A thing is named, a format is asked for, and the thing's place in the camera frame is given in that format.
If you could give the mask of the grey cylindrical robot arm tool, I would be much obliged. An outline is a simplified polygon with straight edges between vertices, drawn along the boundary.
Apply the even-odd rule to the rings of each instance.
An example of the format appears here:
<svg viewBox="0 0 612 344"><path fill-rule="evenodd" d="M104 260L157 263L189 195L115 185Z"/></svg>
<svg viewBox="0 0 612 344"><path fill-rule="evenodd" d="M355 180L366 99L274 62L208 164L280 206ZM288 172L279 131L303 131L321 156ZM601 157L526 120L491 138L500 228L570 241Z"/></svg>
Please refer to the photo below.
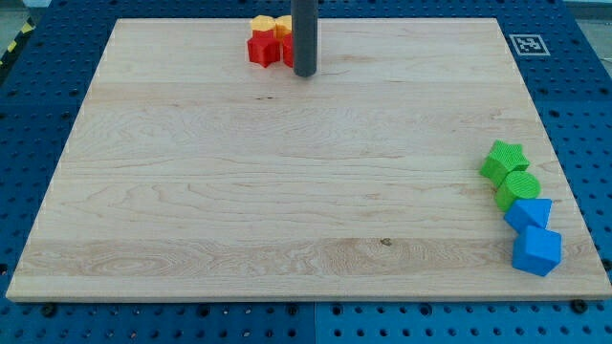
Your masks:
<svg viewBox="0 0 612 344"><path fill-rule="evenodd" d="M310 77L317 71L317 0L292 0L294 73Z"/></svg>

